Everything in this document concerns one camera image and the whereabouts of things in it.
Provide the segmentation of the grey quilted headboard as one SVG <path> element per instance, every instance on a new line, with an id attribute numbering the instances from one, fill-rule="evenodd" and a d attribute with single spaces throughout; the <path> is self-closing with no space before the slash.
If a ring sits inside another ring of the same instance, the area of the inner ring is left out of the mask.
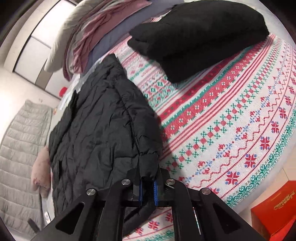
<path id="1" fill-rule="evenodd" d="M 1 141 L 1 218 L 10 230 L 29 238 L 44 226 L 41 196 L 32 190 L 31 173 L 46 144 L 52 111 L 25 101 Z"/>

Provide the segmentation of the clear plastic bag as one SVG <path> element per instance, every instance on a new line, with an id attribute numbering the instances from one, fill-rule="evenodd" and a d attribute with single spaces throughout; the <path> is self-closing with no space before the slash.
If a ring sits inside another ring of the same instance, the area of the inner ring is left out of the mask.
<path id="1" fill-rule="evenodd" d="M 69 104 L 72 95 L 74 93 L 74 91 L 76 91 L 77 93 L 81 90 L 82 85 L 85 83 L 85 81 L 87 80 L 87 78 L 94 72 L 94 70 L 96 69 L 96 67 L 101 63 L 101 61 L 103 60 L 103 57 L 99 58 L 92 66 L 91 68 L 87 71 L 87 73 L 85 75 L 83 74 L 74 74 L 71 81 L 70 81 L 70 86 L 67 88 L 65 94 L 63 95 L 57 110 L 58 111 L 62 111 L 64 110 L 67 105 Z"/>

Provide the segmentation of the white round device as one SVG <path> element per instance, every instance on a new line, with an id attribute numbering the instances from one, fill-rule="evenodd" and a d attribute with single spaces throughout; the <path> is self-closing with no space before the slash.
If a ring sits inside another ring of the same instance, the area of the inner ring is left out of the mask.
<path id="1" fill-rule="evenodd" d="M 46 224 L 48 225 L 51 222 L 51 219 L 47 211 L 44 212 L 44 218 L 45 218 Z"/>

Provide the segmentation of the blue grey folded blanket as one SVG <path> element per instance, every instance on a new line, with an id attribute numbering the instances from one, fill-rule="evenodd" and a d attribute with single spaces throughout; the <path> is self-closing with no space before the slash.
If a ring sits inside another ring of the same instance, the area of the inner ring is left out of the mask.
<path id="1" fill-rule="evenodd" d="M 151 1 L 149 6 L 146 6 L 123 20 L 119 25 L 104 35 L 90 51 L 84 73 L 86 73 L 100 57 L 118 44 L 119 40 L 126 37 L 131 29 L 153 17 L 169 11 L 173 6 L 182 3 L 184 3 L 182 0 Z"/>

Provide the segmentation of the black puffer jacket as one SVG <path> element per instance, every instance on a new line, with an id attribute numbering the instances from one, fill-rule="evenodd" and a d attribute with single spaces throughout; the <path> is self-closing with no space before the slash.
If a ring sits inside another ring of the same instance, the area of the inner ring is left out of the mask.
<path id="1" fill-rule="evenodd" d="M 140 183 L 142 199 L 139 208 L 127 209 L 123 234 L 154 212 L 154 180 L 163 150 L 159 124 L 114 54 L 73 93 L 48 146 L 56 215 L 87 189 L 107 189 L 132 169 L 131 180 Z"/>

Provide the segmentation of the red gift box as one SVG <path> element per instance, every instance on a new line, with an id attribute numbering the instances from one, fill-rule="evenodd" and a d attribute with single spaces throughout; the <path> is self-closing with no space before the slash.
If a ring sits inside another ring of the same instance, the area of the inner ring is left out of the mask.
<path id="1" fill-rule="evenodd" d="M 251 209 L 252 227 L 265 240 L 284 240 L 295 224 L 295 181 Z"/>

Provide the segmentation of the folded black garment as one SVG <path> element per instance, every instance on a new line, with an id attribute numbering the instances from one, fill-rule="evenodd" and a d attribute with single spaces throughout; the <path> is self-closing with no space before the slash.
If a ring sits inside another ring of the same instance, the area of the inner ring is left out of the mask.
<path id="1" fill-rule="evenodd" d="M 264 17 L 232 1 L 176 5 L 157 22 L 137 25 L 128 45 L 160 64 L 168 81 L 188 79 L 269 35 Z"/>

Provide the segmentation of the pink folded blanket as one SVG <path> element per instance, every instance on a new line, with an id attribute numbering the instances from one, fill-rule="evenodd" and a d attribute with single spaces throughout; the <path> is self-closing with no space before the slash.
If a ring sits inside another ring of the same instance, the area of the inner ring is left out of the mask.
<path id="1" fill-rule="evenodd" d="M 102 1 L 86 14 L 70 34 L 64 51 L 62 70 L 66 80 L 84 72 L 90 51 L 107 33 L 151 4 L 150 1 Z"/>

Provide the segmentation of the white grey sliding wardrobe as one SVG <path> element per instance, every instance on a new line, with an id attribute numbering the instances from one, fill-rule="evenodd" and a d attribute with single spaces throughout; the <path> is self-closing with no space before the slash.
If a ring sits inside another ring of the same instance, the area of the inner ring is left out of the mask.
<path id="1" fill-rule="evenodd" d="M 71 1 L 37 1 L 16 22 L 19 29 L 4 59 L 6 70 L 58 99 L 61 88 L 68 88 L 70 82 L 62 70 L 49 73 L 44 67 L 58 30 L 74 8 Z"/>

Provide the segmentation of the beige folded duvet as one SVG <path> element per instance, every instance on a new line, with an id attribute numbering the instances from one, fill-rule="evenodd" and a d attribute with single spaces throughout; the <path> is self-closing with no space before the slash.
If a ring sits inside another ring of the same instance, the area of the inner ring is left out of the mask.
<path id="1" fill-rule="evenodd" d="M 63 66 L 64 52 L 70 35 L 79 21 L 93 10 L 102 1 L 100 0 L 85 0 L 81 1 L 70 13 L 69 17 L 64 21 L 63 25 L 53 42 L 51 52 L 45 63 L 44 70 L 49 73 L 54 73 L 60 70 Z"/>

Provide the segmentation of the pink floral pillow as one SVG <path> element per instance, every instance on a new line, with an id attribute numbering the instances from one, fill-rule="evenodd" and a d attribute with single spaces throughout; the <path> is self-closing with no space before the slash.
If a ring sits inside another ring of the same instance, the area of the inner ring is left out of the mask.
<path id="1" fill-rule="evenodd" d="M 51 170 L 49 148 L 44 146 L 39 151 L 31 172 L 33 191 L 39 191 L 41 197 L 47 198 L 51 189 Z"/>

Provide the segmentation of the small red container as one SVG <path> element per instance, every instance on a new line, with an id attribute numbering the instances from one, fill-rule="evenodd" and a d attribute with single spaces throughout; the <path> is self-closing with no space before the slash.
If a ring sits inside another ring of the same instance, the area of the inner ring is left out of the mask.
<path id="1" fill-rule="evenodd" d="M 62 87 L 60 92 L 59 92 L 59 97 L 62 98 L 64 96 L 64 94 L 66 93 L 67 91 L 67 87 Z"/>

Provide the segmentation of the patterned red green bedspread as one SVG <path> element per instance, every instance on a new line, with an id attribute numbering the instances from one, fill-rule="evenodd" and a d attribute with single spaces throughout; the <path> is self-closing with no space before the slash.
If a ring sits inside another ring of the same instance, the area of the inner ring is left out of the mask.
<path id="1" fill-rule="evenodd" d="M 160 119 L 160 166 L 230 207 L 258 188 L 295 132 L 295 48 L 273 34 L 177 84 L 126 40 L 111 52 Z"/>

